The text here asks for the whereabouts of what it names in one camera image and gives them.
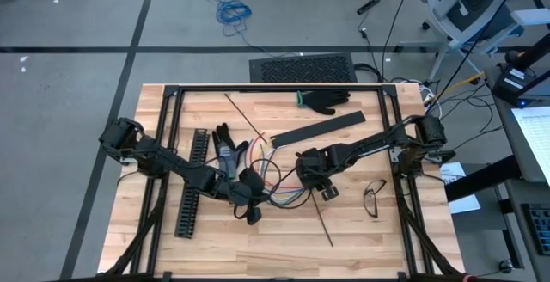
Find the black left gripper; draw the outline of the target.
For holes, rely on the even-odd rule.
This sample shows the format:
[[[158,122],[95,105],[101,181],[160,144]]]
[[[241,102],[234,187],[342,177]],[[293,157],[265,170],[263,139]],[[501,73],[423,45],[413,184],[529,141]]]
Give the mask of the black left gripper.
[[[253,168],[244,169],[244,181],[224,181],[223,196],[233,205],[245,206],[263,194],[265,183]],[[247,213],[247,224],[255,225],[262,219],[261,209],[252,207]]]

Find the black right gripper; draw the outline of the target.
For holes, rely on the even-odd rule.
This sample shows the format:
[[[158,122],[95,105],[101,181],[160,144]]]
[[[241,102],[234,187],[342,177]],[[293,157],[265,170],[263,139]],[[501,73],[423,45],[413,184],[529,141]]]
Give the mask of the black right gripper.
[[[346,145],[334,144],[322,150],[316,148],[296,153],[296,173],[305,175],[305,187],[321,185],[321,197],[329,201],[339,196],[338,188],[327,177],[346,169]]]

